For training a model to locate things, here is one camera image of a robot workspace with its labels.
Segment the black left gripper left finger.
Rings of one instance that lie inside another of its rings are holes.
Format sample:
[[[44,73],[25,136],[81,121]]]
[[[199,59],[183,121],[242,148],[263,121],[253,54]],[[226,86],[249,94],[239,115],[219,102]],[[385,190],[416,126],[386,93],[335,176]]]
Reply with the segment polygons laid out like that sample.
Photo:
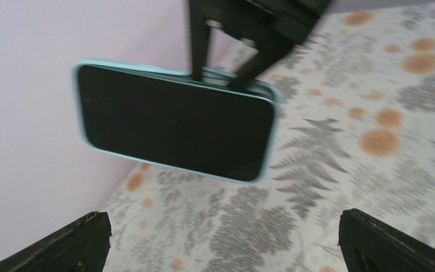
[[[103,271],[110,250],[107,212],[90,212],[0,261],[0,271]]]

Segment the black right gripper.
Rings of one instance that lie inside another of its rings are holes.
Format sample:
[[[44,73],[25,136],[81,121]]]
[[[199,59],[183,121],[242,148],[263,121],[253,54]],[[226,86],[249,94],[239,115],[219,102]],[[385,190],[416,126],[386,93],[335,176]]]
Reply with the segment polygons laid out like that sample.
[[[302,45],[331,1],[196,1],[189,0],[191,80],[201,82],[207,65],[211,27],[220,23],[226,34],[255,43],[258,52],[245,62],[228,87],[244,89],[259,75]]]

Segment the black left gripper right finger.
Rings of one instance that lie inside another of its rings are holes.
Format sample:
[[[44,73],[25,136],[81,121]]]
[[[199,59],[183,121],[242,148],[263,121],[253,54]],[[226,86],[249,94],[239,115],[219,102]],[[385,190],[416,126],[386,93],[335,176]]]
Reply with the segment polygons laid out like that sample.
[[[340,216],[338,245],[350,272],[435,272],[434,248],[359,209]]]

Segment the phone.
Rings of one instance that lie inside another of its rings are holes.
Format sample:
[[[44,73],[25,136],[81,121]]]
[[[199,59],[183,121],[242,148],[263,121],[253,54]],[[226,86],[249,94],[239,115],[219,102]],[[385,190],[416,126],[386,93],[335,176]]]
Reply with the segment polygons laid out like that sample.
[[[252,184],[273,150],[280,91],[255,80],[230,89],[233,74],[84,59],[72,68],[80,131],[107,154]]]

